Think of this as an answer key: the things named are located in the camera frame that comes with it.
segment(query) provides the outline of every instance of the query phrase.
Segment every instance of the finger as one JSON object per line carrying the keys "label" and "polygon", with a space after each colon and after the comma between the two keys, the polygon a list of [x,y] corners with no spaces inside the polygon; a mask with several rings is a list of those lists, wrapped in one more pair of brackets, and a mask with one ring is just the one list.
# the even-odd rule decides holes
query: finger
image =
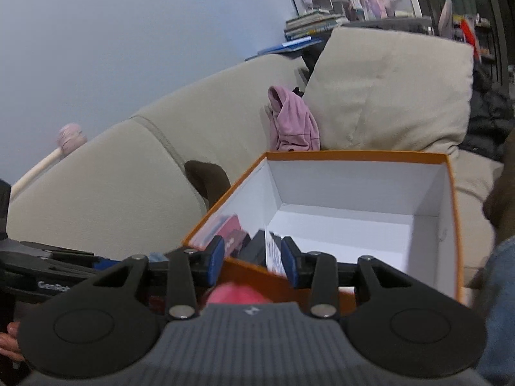
{"label": "finger", "polygon": [[17,322],[11,322],[7,325],[7,333],[12,336],[13,338],[16,338],[18,336],[18,328],[20,327],[20,321]]}
{"label": "finger", "polygon": [[13,361],[25,361],[25,358],[23,358],[23,356],[20,353],[14,353],[3,348],[0,348],[0,354],[10,358]]}
{"label": "finger", "polygon": [[20,352],[20,348],[18,347],[18,341],[16,338],[12,338],[11,336],[0,333],[0,349],[4,349],[7,351],[12,351],[15,353]]}

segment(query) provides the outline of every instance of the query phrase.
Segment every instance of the jeans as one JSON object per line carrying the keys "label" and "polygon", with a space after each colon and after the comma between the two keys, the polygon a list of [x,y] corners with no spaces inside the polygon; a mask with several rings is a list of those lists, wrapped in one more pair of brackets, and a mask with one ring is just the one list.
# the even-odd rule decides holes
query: jeans
{"label": "jeans", "polygon": [[494,250],[484,280],[487,344],[476,369],[494,386],[515,385],[515,236]]}

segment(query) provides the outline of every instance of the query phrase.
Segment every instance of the sofa cushion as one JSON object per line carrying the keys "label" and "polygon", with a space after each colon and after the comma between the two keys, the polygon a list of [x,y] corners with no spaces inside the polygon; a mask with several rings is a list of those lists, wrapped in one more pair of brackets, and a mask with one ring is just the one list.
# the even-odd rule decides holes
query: sofa cushion
{"label": "sofa cushion", "polygon": [[132,120],[73,152],[12,202],[8,234],[113,259],[168,252],[205,214],[163,145]]}
{"label": "sofa cushion", "polygon": [[502,170],[502,163],[463,150],[459,150],[454,163],[465,286],[485,264],[493,248],[494,231],[483,216],[482,204]]}
{"label": "sofa cushion", "polygon": [[219,72],[137,112],[180,166],[220,165],[231,182],[269,149],[268,89],[304,88],[301,58],[265,55]]}
{"label": "sofa cushion", "polygon": [[457,153],[469,119],[472,48],[437,37],[335,29],[303,100],[324,149]]}

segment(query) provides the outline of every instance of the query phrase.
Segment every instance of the stack of books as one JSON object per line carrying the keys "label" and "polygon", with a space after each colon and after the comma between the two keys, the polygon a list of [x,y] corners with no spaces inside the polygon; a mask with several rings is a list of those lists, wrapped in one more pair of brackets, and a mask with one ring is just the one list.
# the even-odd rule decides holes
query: stack of books
{"label": "stack of books", "polygon": [[315,10],[295,19],[288,20],[284,29],[287,41],[326,32],[348,23],[342,14],[329,14],[327,10]]}

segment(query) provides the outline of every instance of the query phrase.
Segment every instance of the cardboard box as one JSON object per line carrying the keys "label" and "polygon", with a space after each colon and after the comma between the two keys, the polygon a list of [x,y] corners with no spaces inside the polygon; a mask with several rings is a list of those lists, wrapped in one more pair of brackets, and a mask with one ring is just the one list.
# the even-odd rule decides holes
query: cardboard box
{"label": "cardboard box", "polygon": [[[461,247],[454,184],[444,154],[396,151],[268,152],[184,240],[199,239],[221,216],[237,215],[251,237],[260,229],[290,236],[303,252],[339,262],[373,255],[460,300]],[[267,265],[270,251],[267,245]],[[307,301],[265,268],[226,259],[220,281],[246,283],[272,301]],[[341,311],[354,308],[341,292]]]}

